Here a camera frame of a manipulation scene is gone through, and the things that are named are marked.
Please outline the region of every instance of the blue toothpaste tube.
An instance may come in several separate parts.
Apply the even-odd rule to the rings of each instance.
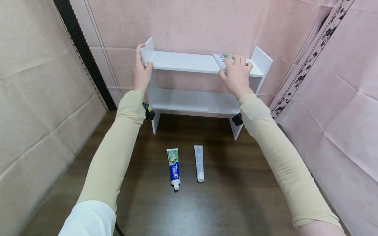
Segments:
[[[178,185],[181,183],[180,171],[178,169],[178,148],[167,149],[170,180],[174,189],[178,190]]]

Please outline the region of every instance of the white shelf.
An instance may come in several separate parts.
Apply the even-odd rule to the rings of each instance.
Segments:
[[[230,117],[231,129],[237,139],[243,125],[235,126],[231,118],[240,112],[238,100],[228,93],[184,91],[158,87],[156,70],[186,71],[217,74],[219,66],[212,55],[189,54],[179,52],[155,51],[153,37],[141,49],[142,61],[147,65],[153,62],[151,84],[147,95],[151,108],[156,115],[152,121],[152,130],[156,134],[160,113],[164,111],[189,111],[195,113],[226,114]],[[259,47],[255,47],[250,59],[253,68],[249,75],[249,86],[257,94],[268,73],[273,60]]]
[[[153,62],[154,69],[210,74],[219,72],[219,66],[212,55],[155,51],[149,60]],[[250,76],[263,77],[263,73],[253,65]]]
[[[152,109],[236,115],[240,104],[234,95],[155,88]]]

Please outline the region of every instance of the pink wall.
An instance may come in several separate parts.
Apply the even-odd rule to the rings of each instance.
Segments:
[[[276,121],[351,234],[377,235],[378,27],[367,22],[378,22],[378,2],[340,2],[330,29],[342,20],[324,49],[315,50],[319,53],[315,61],[307,62],[311,68],[294,96],[287,97],[291,101]],[[277,99],[297,72],[298,68]]]
[[[134,48],[153,36],[155,48],[164,51],[230,52],[250,57],[254,46],[260,46],[274,60],[259,94],[265,103],[270,103],[314,25],[319,25],[336,0],[89,0],[89,3],[123,91],[132,86]],[[158,76],[159,86],[164,88],[227,91],[217,75],[160,71]],[[105,79],[108,85],[115,86],[112,78]]]

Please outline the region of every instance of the beige arm sleeve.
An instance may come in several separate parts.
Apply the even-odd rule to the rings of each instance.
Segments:
[[[299,153],[272,119],[269,108],[255,94],[239,101],[245,128],[258,142],[285,195],[294,227],[324,221],[341,228]]]
[[[76,204],[98,200],[117,209],[117,196],[129,166],[139,128],[146,118],[144,94],[130,91],[121,99],[116,119],[106,133],[89,166]]]

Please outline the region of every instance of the toothpaste cap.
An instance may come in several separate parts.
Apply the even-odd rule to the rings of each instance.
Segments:
[[[204,176],[203,173],[200,173],[200,174],[197,175],[197,181],[198,181],[198,182],[203,182],[203,181],[205,181],[205,176]]]
[[[175,182],[174,184],[173,184],[173,187],[175,188],[175,190],[177,191],[178,190],[178,183],[177,182]]]

